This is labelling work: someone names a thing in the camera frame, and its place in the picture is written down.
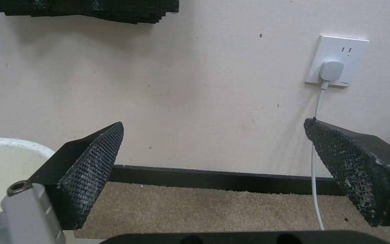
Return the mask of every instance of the white outlet cover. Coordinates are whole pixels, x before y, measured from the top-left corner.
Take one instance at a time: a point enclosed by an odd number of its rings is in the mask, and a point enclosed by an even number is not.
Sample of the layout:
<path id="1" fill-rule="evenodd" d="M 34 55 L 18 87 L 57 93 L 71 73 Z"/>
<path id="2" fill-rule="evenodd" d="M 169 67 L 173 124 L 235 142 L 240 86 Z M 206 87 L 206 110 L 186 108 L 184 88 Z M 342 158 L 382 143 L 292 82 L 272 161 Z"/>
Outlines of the white outlet cover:
<path id="1" fill-rule="evenodd" d="M 305 82 L 321 84 L 320 67 L 324 62 L 339 61 L 344 64 L 341 77 L 330 85 L 349 86 L 368 48 L 368 40 L 320 35 L 319 45 L 312 59 Z"/>

